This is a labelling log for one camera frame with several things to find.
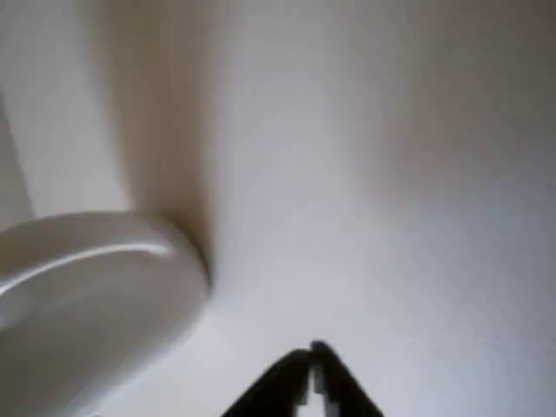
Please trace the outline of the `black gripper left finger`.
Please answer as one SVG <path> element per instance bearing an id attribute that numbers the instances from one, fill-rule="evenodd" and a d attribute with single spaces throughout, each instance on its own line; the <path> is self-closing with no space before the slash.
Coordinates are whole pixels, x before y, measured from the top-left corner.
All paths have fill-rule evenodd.
<path id="1" fill-rule="evenodd" d="M 311 353 L 298 348 L 270 366 L 223 414 L 292 417 L 307 403 Z"/>

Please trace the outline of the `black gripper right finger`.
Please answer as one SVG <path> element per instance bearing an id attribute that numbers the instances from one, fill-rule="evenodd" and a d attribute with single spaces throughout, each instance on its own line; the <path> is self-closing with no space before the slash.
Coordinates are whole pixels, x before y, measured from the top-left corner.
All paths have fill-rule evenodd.
<path id="1" fill-rule="evenodd" d="M 325 416 L 384 416 L 325 341 L 312 341 L 310 351 L 314 390 L 323 396 Z"/>

